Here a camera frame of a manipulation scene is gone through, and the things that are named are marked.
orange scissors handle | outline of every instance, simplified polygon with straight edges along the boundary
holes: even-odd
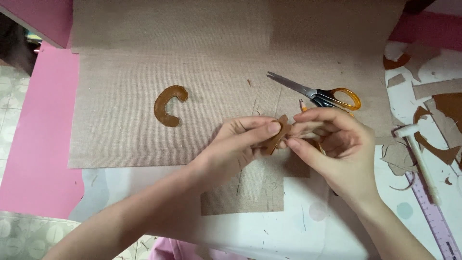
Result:
[[[343,92],[347,94],[348,97],[350,97],[353,100],[354,105],[350,105],[350,104],[344,103],[336,99],[334,96],[334,93],[336,92]],[[344,88],[344,87],[339,87],[339,88],[335,88],[332,90],[317,89],[317,94],[321,96],[322,98],[328,101],[334,102],[335,104],[345,107],[351,111],[358,110],[361,107],[361,100],[359,99],[359,97],[353,91],[347,88]]]

fingernail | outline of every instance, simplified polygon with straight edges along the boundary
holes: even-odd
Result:
[[[281,124],[278,122],[272,122],[268,125],[268,131],[272,134],[278,133],[281,130]]]
[[[292,150],[298,150],[298,148],[300,147],[300,143],[295,140],[295,139],[289,139],[286,141],[286,144],[288,147],[290,147]]]

scissor blade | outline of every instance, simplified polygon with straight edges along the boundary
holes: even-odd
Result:
[[[290,88],[290,89],[293,89],[299,93],[302,93],[303,95],[305,95],[306,97],[308,98],[313,98],[314,97],[314,94],[317,93],[316,89],[312,89],[310,87],[305,87],[301,84],[298,84],[296,82],[293,82],[292,80],[290,79],[286,79],[284,78],[283,76],[279,76],[277,75],[276,73],[273,73],[273,72],[269,72],[268,71],[268,74],[269,75],[266,75],[268,78],[276,81],[276,82],[279,82],[281,83],[282,85]]]

tiled floor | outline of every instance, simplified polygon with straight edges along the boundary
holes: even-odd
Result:
[[[29,85],[29,76],[0,66],[0,183],[14,131]],[[41,259],[61,238],[80,223],[0,211],[0,260]],[[142,236],[115,260],[144,260],[156,237]]]

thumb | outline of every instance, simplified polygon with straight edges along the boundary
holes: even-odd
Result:
[[[322,154],[318,149],[300,138],[292,137],[286,141],[287,146],[292,149],[306,164],[323,173],[326,166],[332,164],[331,158]]]
[[[251,145],[263,142],[281,131],[281,124],[279,122],[271,122],[245,133],[230,138],[231,145],[236,149],[245,149]]]

